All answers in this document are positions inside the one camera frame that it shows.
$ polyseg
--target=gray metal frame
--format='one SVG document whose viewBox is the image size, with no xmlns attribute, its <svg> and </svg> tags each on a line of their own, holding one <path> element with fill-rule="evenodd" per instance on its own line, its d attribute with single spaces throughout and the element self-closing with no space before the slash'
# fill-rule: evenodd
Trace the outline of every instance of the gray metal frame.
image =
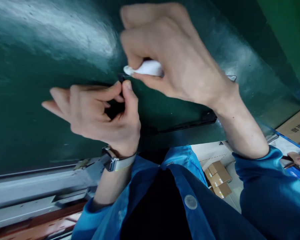
<svg viewBox="0 0 300 240">
<path fill-rule="evenodd" d="M 86 159 L 73 169 L 53 169 L 0 179 L 0 227 L 61 209 L 72 201 L 91 198 L 103 165 Z"/>
</svg>

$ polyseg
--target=dark green surface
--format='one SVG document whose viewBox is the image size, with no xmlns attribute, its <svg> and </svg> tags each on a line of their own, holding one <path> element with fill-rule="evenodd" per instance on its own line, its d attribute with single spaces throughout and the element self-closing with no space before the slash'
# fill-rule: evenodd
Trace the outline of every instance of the dark green surface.
<svg viewBox="0 0 300 240">
<path fill-rule="evenodd" d="M 126 64 L 118 37 L 123 29 L 118 13 L 122 5 L 131 3 L 0 0 L 0 174 L 99 156 L 104 143 L 71 133 L 68 123 L 42 109 L 40 103 L 50 98 L 48 90 L 53 86 L 116 81 Z M 254 30 L 240 28 L 239 22 L 251 19 L 248 13 L 227 12 L 222 8 L 226 4 L 217 1 L 214 4 L 220 11 L 209 1 L 181 3 L 220 67 L 227 75 L 237 76 L 242 98 L 259 122 L 275 128 L 300 109 L 295 98 L 299 86 L 289 89 L 294 80 L 278 75 L 290 67 L 285 55 L 277 42 L 263 41 L 273 33 L 256 2 L 251 2 L 248 11 L 258 14 L 254 20 L 266 31 L 259 32 L 255 42 L 249 39 Z M 263 56 L 263 48 L 276 48 L 280 56 Z M 166 98 L 137 80 L 133 88 L 139 97 L 142 124 L 159 130 L 198 120 L 208 111 L 204 106 Z M 140 149 L 224 139 L 217 122 L 142 136 Z"/>
<path fill-rule="evenodd" d="M 300 0 L 258 2 L 300 81 Z"/>
</svg>

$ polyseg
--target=white tissue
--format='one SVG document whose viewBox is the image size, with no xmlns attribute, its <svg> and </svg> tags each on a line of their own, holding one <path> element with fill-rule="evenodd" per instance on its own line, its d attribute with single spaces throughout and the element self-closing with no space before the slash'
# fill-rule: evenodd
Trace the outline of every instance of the white tissue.
<svg viewBox="0 0 300 240">
<path fill-rule="evenodd" d="M 152 76 L 162 76 L 163 74 L 161 64 L 155 60 L 144 61 L 142 65 L 136 70 L 133 70 L 129 66 L 125 66 L 123 68 L 123 71 L 129 76 L 131 76 L 135 72 L 140 74 L 148 74 Z"/>
</svg>

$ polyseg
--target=brown cardboard box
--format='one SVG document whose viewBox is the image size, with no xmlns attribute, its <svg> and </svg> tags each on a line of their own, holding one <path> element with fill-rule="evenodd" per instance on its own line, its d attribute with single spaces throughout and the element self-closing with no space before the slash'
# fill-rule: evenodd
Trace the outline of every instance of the brown cardboard box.
<svg viewBox="0 0 300 240">
<path fill-rule="evenodd" d="M 215 189 L 216 187 L 220 186 L 224 182 L 229 181 L 230 179 L 231 179 L 231 176 L 229 175 L 227 170 L 224 169 L 224 170 L 217 172 L 215 175 L 213 175 L 210 183 L 211 183 L 213 189 Z"/>
<path fill-rule="evenodd" d="M 295 143 L 300 144 L 300 111 L 276 130 Z"/>
<path fill-rule="evenodd" d="M 222 199 L 228 196 L 230 193 L 232 193 L 227 183 L 222 183 L 220 186 L 216 187 L 213 191 L 219 198 Z"/>
<path fill-rule="evenodd" d="M 204 173 L 206 174 L 207 178 L 208 178 L 209 181 L 210 181 L 210 179 L 212 178 L 212 174 L 211 174 L 209 168 L 207 168 L 206 170 L 204 170 Z"/>
<path fill-rule="evenodd" d="M 222 165 L 220 161 L 212 163 L 208 168 L 212 176 L 221 170 L 225 170 L 225 167 Z"/>
</svg>

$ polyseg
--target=snap button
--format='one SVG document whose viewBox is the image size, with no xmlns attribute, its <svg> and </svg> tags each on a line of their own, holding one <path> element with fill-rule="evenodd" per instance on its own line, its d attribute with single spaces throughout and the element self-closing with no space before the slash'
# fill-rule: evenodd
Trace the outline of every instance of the snap button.
<svg viewBox="0 0 300 240">
<path fill-rule="evenodd" d="M 187 195 L 184 198 L 184 202 L 185 202 L 186 206 L 191 210 L 195 210 L 198 206 L 198 202 L 197 202 L 196 198 L 192 195 Z"/>
</svg>

